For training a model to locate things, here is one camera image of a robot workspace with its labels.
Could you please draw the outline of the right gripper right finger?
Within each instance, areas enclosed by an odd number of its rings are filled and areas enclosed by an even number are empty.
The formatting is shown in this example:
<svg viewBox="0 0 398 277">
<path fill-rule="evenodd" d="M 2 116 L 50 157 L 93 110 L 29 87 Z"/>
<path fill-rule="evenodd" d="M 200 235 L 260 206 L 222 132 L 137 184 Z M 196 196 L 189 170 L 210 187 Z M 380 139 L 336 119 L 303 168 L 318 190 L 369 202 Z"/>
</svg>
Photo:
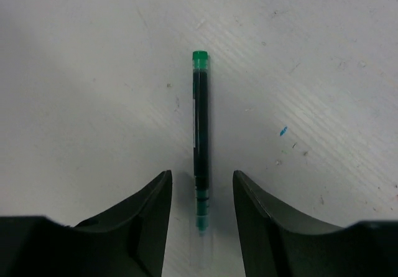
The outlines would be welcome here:
<svg viewBox="0 0 398 277">
<path fill-rule="evenodd" d="M 397 276 L 397 221 L 339 227 L 274 197 L 242 171 L 233 196 L 246 276 Z"/>
</svg>

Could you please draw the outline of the green gel pen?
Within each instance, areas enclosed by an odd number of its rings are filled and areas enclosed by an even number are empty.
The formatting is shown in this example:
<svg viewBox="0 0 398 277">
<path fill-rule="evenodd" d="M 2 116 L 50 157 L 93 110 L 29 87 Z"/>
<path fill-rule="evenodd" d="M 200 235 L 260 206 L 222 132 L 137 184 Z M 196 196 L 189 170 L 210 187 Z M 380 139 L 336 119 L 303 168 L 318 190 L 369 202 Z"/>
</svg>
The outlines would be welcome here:
<svg viewBox="0 0 398 277">
<path fill-rule="evenodd" d="M 193 175 L 195 178 L 195 225 L 200 235 L 209 226 L 209 107 L 208 52 L 194 51 L 193 62 Z"/>
</svg>

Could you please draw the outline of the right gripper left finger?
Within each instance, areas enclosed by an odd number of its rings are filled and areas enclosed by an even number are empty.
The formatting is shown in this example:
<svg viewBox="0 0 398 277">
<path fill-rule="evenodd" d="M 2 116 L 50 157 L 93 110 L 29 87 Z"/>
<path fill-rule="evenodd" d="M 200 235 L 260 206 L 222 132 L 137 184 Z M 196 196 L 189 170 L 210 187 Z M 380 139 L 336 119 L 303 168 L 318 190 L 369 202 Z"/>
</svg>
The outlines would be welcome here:
<svg viewBox="0 0 398 277">
<path fill-rule="evenodd" d="M 1 217 L 1 276 L 161 276 L 172 173 L 71 227 L 44 216 Z"/>
</svg>

